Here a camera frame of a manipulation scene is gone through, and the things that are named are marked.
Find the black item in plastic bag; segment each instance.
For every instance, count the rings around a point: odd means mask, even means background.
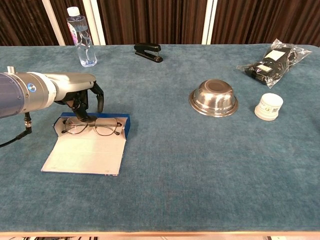
[[[310,53],[311,51],[276,39],[261,61],[236,68],[272,88],[293,65]]]

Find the upside-down metal bowl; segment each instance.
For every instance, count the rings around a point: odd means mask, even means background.
[[[212,117],[225,117],[238,109],[234,90],[225,81],[209,79],[191,92],[189,103],[199,113]]]

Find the black stapler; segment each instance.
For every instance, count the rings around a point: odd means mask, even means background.
[[[134,49],[136,50],[135,54],[144,57],[146,59],[152,60],[156,63],[161,63],[163,58],[159,56],[159,52],[161,51],[161,47],[156,43],[138,43],[134,45]]]

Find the eyeglass frame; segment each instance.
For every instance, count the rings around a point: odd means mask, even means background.
[[[71,134],[71,135],[77,135],[77,134],[82,133],[82,132],[89,126],[89,127],[94,127],[94,131],[95,131],[98,135],[103,136],[103,137],[108,137],[108,136],[111,136],[112,134],[115,134],[115,135],[117,135],[117,136],[120,135],[120,132],[118,132],[118,131],[116,131],[116,130],[117,130],[118,127],[122,127],[122,123],[119,122],[118,119],[115,118],[115,117],[107,117],[108,119],[114,119],[114,120],[116,121],[116,126],[112,126],[112,127],[115,127],[115,128],[114,128],[113,132],[112,132],[111,134],[109,134],[109,135],[102,135],[102,134],[100,134],[100,133],[97,131],[97,128],[96,128],[96,121],[97,121],[97,119],[94,120],[94,124],[92,124],[91,122],[81,122],[81,123],[79,123],[79,124],[75,124],[75,126],[85,126],[85,127],[84,127],[80,132],[77,132],[77,133],[69,132],[69,131],[67,130],[66,123],[67,123],[68,119],[73,119],[73,118],[77,119],[76,116],[70,116],[70,117],[67,117],[66,119],[63,120],[62,123],[64,124],[64,130],[62,130],[61,133],[63,133],[63,134],[68,133],[68,134]],[[108,126],[108,125],[101,125],[101,126],[98,125],[97,127],[106,127],[106,128],[108,128],[108,129],[110,129],[110,128],[109,128],[110,126]]]

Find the brown curtain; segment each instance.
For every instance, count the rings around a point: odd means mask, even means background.
[[[207,0],[98,0],[107,44],[200,44]]]
[[[218,0],[212,44],[320,46],[320,0]]]
[[[67,17],[69,16],[67,12],[67,8],[78,7],[80,14],[87,18],[83,1],[82,0],[50,0],[50,3],[52,5],[52,9],[53,9],[56,21],[58,22],[65,45],[74,45],[74,41],[72,40],[68,25],[67,25]]]
[[[0,45],[59,45],[42,0],[0,0]]]

